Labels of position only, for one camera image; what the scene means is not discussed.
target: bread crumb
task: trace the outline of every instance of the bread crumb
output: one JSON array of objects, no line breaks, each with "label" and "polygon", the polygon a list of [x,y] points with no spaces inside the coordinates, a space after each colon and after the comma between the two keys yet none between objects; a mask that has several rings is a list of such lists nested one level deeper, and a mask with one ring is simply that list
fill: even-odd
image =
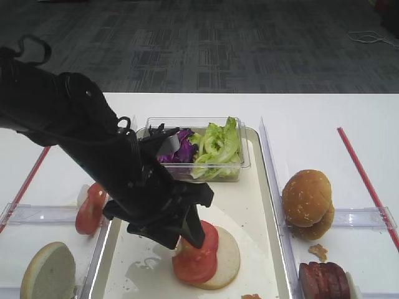
[{"label": "bread crumb", "polygon": [[308,251],[318,257],[321,262],[325,263],[327,261],[328,250],[320,244],[310,246]]},{"label": "bread crumb", "polygon": [[243,295],[241,296],[241,299],[262,299],[259,297],[258,294],[253,294],[253,295]]}]

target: gray carpet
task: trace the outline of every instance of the gray carpet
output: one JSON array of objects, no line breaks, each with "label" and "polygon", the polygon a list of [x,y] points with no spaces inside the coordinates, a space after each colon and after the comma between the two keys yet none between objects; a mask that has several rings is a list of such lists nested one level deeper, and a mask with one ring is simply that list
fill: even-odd
[{"label": "gray carpet", "polygon": [[399,93],[399,51],[364,30],[399,44],[367,0],[0,0],[1,45],[33,33],[44,69],[106,92]]}]

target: hamburger bun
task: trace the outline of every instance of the hamburger bun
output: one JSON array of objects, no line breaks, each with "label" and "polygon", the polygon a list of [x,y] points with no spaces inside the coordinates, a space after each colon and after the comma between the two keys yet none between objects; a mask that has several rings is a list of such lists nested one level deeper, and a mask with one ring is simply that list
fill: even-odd
[{"label": "hamburger bun", "polygon": [[292,226],[292,232],[305,240],[317,240],[331,228],[332,222],[334,221],[334,214],[335,209],[331,204],[323,218],[318,221],[318,223],[315,223],[310,227]]},{"label": "hamburger bun", "polygon": [[331,184],[318,170],[299,171],[282,191],[286,219],[299,227],[310,227],[319,222],[331,203]]},{"label": "hamburger bun", "polygon": [[75,260],[62,242],[41,248],[27,267],[21,299],[71,299],[75,288]]},{"label": "hamburger bun", "polygon": [[219,234],[218,269],[207,282],[193,284],[204,290],[217,290],[229,285],[237,276],[241,264],[236,239],[224,228],[215,226]]}]

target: red straw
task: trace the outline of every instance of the red straw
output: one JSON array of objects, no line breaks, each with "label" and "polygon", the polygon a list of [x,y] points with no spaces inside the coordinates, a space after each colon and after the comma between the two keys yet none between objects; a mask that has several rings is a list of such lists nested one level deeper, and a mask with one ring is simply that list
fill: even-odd
[{"label": "red straw", "polygon": [[49,152],[49,150],[50,150],[50,146],[48,146],[48,147],[43,149],[42,153],[40,154],[40,156],[36,160],[36,163],[33,166],[31,172],[27,175],[27,177],[26,177],[26,179],[24,181],[24,184],[22,184],[22,187],[20,188],[20,190],[18,191],[16,197],[14,198],[14,200],[11,203],[11,207],[8,210],[8,213],[7,213],[7,216],[6,216],[5,220],[4,220],[4,222],[0,225],[0,233],[6,227],[8,220],[11,218],[12,213],[14,212],[15,208],[17,207],[17,205],[21,201],[23,195],[26,192],[26,189],[29,187],[29,184],[33,180],[33,177],[37,173],[37,170],[39,169],[40,165],[42,164],[42,162],[43,162],[44,158],[46,157],[47,153]]},{"label": "red straw", "polygon": [[396,232],[396,229],[392,228],[393,226],[392,226],[391,220],[385,213],[383,204],[382,204],[380,198],[378,197],[377,192],[375,192],[372,183],[368,179],[368,176],[367,176],[362,164],[360,163],[360,160],[357,157],[355,150],[353,149],[352,145],[350,145],[349,139],[348,139],[347,135],[345,134],[344,129],[337,128],[337,130],[338,130],[339,136],[341,136],[341,139],[344,142],[344,145],[349,152],[350,157],[352,158],[353,163],[355,163],[357,171],[359,172],[360,176],[362,177],[364,185],[366,185],[368,193],[370,193],[370,196],[372,197],[375,206],[380,209],[382,218],[383,218],[385,224],[387,225],[388,232],[391,235],[392,241],[393,241],[393,243],[395,243],[395,246],[397,247],[397,249],[399,251],[399,236],[398,236],[398,233]]}]

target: tomato slice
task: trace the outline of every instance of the tomato slice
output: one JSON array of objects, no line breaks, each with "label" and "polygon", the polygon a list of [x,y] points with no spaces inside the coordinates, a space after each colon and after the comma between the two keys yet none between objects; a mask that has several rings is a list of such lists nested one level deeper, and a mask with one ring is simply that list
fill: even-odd
[{"label": "tomato slice", "polygon": [[172,258],[176,277],[187,283],[206,282],[213,277],[218,268],[218,231],[206,221],[201,221],[201,224],[205,232],[202,248],[197,249],[182,238],[182,250]]},{"label": "tomato slice", "polygon": [[107,193],[102,187],[94,183],[87,191],[87,198],[81,205],[75,221],[76,231],[82,235],[91,235],[100,226],[102,220],[102,208]]}]

